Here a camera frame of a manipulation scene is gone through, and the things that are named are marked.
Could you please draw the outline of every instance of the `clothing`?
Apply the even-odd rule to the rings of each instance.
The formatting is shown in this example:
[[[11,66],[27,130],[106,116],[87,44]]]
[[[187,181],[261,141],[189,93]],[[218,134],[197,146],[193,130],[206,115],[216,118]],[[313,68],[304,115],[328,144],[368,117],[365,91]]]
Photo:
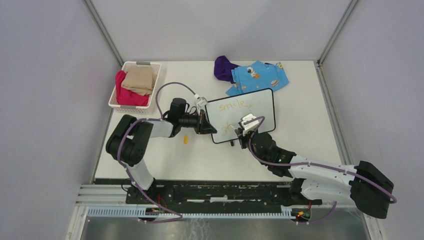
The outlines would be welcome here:
[[[118,104],[130,105],[130,106],[142,106],[142,107],[147,106],[149,104],[150,95],[142,96],[121,87],[122,82],[126,78],[126,75],[127,74],[121,70],[115,76],[116,101],[118,102]]]
[[[233,69],[231,74],[235,84],[226,92],[229,96],[268,88],[275,92],[289,83],[281,62],[273,65],[256,61]]]
[[[157,76],[151,66],[131,66],[121,87],[142,96],[152,94]]]
[[[227,81],[234,84],[231,70],[237,67],[239,67],[239,65],[231,63],[226,56],[219,56],[215,60],[215,67],[213,68],[213,74],[218,80]]]

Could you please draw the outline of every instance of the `brown towel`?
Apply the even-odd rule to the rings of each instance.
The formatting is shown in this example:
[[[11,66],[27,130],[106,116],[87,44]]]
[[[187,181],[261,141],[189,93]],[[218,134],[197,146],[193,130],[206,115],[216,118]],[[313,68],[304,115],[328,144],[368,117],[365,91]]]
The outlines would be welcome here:
[[[121,87],[141,96],[152,94],[157,76],[151,66],[131,66]]]

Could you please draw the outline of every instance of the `laundry basket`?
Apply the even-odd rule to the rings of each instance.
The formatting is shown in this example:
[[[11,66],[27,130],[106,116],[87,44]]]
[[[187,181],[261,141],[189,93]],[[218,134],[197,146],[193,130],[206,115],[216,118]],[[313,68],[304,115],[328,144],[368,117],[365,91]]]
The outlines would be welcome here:
[[[156,82],[153,87],[153,91],[148,98],[147,106],[130,106],[130,105],[119,105],[117,102],[117,88],[116,86],[113,88],[112,95],[109,99],[109,106],[111,106],[115,111],[122,113],[137,113],[137,114],[153,114],[156,108],[156,93],[158,89],[162,86],[161,77],[161,64],[159,62],[140,62],[140,61],[126,61],[122,66],[122,71],[128,72],[128,69],[132,66],[138,66],[140,68],[143,67],[151,67],[153,72],[157,74]]]

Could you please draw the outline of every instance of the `metal frame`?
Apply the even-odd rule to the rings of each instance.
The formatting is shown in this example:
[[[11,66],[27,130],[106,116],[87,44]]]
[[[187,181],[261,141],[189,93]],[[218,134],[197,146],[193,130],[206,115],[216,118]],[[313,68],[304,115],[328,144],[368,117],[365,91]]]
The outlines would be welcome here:
[[[95,24],[97,25],[98,30],[109,46],[110,50],[113,53],[116,62],[122,66],[124,60],[122,59],[118,49],[116,48],[109,32],[107,31],[105,24],[100,18],[92,0],[82,0],[87,7],[89,13],[91,14]],[[348,146],[346,144],[342,127],[338,118],[337,111],[335,109],[334,103],[331,99],[330,91],[328,89],[326,79],[323,73],[323,63],[325,62],[329,52],[334,46],[335,41],[341,34],[343,28],[346,25],[347,20],[352,15],[352,12],[355,10],[358,5],[359,0],[351,0],[348,4],[346,10],[344,11],[340,21],[338,22],[334,32],[332,33],[328,43],[326,44],[320,58],[315,62],[316,73],[319,79],[321,86],[322,94],[324,96],[324,102],[328,111],[329,120],[333,129],[334,137],[336,140],[336,145],[340,154],[340,158],[344,164],[353,164],[352,157],[350,155]],[[89,207],[134,207],[135,205],[126,204],[126,192],[121,189],[120,185],[81,185],[75,209],[73,211],[71,223],[68,228],[66,235],[67,240],[76,240],[80,239],[83,227],[86,221],[87,214],[89,212]],[[151,205],[136,205],[137,207],[151,207]],[[302,208],[304,206],[291,206],[291,208]],[[352,208],[355,206],[347,205],[338,205],[337,208]],[[316,206],[315,208],[328,208],[327,205]],[[383,234],[379,226],[378,219],[370,217],[364,214],[366,226],[370,234],[371,240],[383,240]]]

